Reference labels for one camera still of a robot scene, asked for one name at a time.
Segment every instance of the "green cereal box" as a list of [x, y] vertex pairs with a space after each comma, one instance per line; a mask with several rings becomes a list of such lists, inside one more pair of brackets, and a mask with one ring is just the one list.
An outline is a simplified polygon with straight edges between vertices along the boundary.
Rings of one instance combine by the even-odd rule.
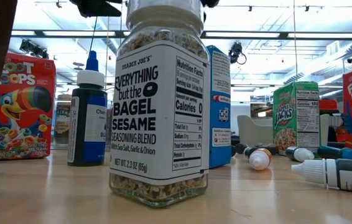
[[279, 154], [290, 146], [304, 147], [317, 157], [320, 147], [318, 84], [293, 82], [273, 94], [273, 142]]

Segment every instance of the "blue box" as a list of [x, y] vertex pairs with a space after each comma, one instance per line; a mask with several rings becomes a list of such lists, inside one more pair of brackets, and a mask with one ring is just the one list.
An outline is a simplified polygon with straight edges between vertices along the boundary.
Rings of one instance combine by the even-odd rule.
[[211, 64], [210, 160], [214, 168], [230, 163], [230, 58], [215, 46], [207, 47]]

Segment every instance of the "wooden table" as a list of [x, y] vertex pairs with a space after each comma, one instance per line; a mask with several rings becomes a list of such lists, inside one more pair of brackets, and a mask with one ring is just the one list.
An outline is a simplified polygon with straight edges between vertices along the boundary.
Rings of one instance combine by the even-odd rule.
[[113, 195], [106, 166], [69, 167], [65, 151], [0, 162], [0, 224], [352, 223], [352, 192], [325, 190], [275, 156], [255, 172], [242, 155], [210, 172], [205, 195], [153, 209]]

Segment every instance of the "nutrition facts label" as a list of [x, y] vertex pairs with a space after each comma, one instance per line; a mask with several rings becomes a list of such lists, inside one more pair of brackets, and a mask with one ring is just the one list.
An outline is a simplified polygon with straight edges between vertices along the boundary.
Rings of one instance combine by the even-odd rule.
[[203, 74], [202, 66], [177, 57], [172, 170], [201, 166]]
[[317, 151], [320, 143], [318, 91], [297, 90], [297, 145]]

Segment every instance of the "everything but the bagel seasoning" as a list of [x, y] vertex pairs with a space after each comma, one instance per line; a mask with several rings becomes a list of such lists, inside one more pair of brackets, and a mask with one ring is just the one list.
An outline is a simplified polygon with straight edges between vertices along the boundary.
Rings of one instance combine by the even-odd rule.
[[200, 1], [130, 1], [118, 50], [111, 190], [152, 207], [207, 188], [210, 81]]

